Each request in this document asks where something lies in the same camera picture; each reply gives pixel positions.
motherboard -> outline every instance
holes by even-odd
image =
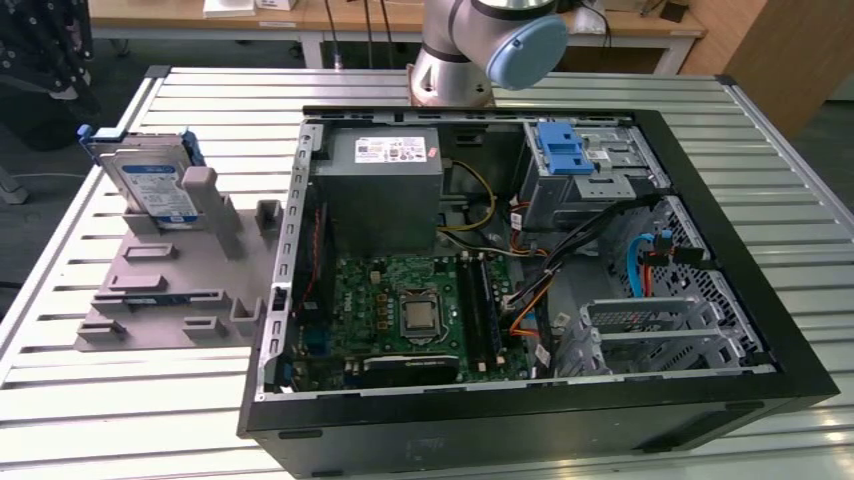
[[[509,291],[501,257],[338,259],[332,322],[302,331],[310,377],[322,389],[398,385],[417,362],[434,383],[524,377],[521,342],[501,342],[498,302]]]

slotted metal surface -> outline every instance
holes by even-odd
[[[851,220],[751,105],[735,100],[737,89],[711,78],[555,74],[535,88],[494,93],[498,106],[663,113],[841,394],[691,452],[478,468],[444,478],[851,478]],[[402,72],[176,68],[164,81],[142,82],[138,97],[125,123],[141,132],[189,126],[237,208],[284,199],[302,105],[406,104]],[[93,171],[0,325],[0,469],[19,479],[286,478],[234,436],[248,349],[71,350],[125,231],[122,208]]]

wooden desk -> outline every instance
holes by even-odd
[[[290,11],[258,9],[253,17],[204,18],[204,0],[89,0],[92,33],[100,38],[177,38],[230,40],[296,40],[302,44],[305,66],[322,68],[320,45],[332,39],[324,3],[300,0]],[[421,0],[386,0],[394,42],[420,43]],[[329,1],[340,41],[365,41],[366,22],[361,1]],[[378,0],[369,0],[374,41],[385,40]],[[572,25],[573,14],[563,15]],[[705,29],[687,14],[681,23],[640,17],[628,12],[607,12],[612,46],[664,50],[657,74],[676,74],[693,40]],[[601,35],[572,34],[568,46],[597,47]]]

blue drive bay latch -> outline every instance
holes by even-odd
[[[589,175],[595,167],[584,156],[584,140],[572,125],[557,122],[539,122],[539,144],[548,160],[552,175]]]

sticker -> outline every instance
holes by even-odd
[[[555,316],[555,319],[551,322],[551,326],[555,328],[563,328],[568,325],[568,323],[569,323],[569,316],[565,313],[560,312]]]
[[[509,228],[521,231],[521,215],[517,213],[509,214]]]
[[[296,28],[296,24],[293,22],[257,22],[258,27],[272,27],[272,28]]]
[[[361,137],[356,140],[356,163],[425,161],[424,137]]]
[[[124,165],[121,171],[136,200],[164,228],[186,228],[198,219],[172,165]]]
[[[587,160],[611,160],[608,152],[604,150],[587,150]]]
[[[128,305],[154,305],[157,301],[153,298],[125,298],[124,303]]]
[[[541,364],[548,367],[548,363],[551,362],[551,354],[545,350],[545,347],[543,347],[541,343],[536,344],[536,351],[533,352],[533,355],[536,355],[536,358],[541,362]]]

